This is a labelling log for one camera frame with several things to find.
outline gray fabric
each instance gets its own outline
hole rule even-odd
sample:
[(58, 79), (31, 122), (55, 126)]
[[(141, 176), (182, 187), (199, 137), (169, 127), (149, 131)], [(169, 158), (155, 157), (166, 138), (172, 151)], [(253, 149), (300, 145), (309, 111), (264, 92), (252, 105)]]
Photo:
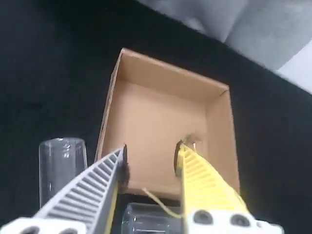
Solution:
[(277, 70), (312, 38), (312, 1), (253, 0), (226, 44)]
[(311, 0), (138, 0), (277, 70), (312, 39)]

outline yellow string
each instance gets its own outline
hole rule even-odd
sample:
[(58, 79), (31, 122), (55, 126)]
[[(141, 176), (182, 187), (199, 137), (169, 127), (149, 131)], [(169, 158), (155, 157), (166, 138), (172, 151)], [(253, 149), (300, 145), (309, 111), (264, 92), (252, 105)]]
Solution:
[(146, 193), (146, 195), (149, 196), (152, 200), (154, 200), (154, 202), (156, 202), (168, 215), (171, 215), (174, 218), (182, 218), (181, 214), (176, 214), (171, 211), (164, 203), (159, 200), (158, 197), (149, 192), (146, 188), (142, 188), (142, 191)]

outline open cardboard box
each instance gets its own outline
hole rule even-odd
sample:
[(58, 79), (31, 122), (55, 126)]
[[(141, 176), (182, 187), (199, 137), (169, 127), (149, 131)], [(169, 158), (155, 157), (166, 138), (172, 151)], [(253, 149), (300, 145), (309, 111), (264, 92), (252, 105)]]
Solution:
[(178, 199), (176, 144), (202, 136), (202, 155), (239, 192), (229, 87), (122, 49), (111, 76), (96, 159), (127, 144), (128, 193)]

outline black fabric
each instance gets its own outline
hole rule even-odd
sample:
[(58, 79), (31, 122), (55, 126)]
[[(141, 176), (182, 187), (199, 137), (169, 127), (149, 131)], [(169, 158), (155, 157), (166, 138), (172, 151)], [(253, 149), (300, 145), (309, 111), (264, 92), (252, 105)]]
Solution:
[[(0, 31), (1, 224), (39, 208), (41, 141), (83, 138), (89, 165), (94, 161), (110, 73), (127, 47), (228, 84), (241, 193), (250, 211), (286, 233), (308, 228), (308, 93), (130, 0), (3, 0)], [(119, 197), (119, 213), (129, 199), (138, 198)]]

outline glass cup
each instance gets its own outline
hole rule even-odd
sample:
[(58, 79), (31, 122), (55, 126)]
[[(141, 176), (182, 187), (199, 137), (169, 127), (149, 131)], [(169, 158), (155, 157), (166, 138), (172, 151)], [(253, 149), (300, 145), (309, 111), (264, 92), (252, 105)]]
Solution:
[(84, 140), (55, 138), (39, 145), (40, 207), (87, 168)]
[[(179, 207), (168, 207), (180, 213)], [(122, 234), (181, 234), (181, 219), (168, 215), (153, 204), (129, 203), (123, 215)]]

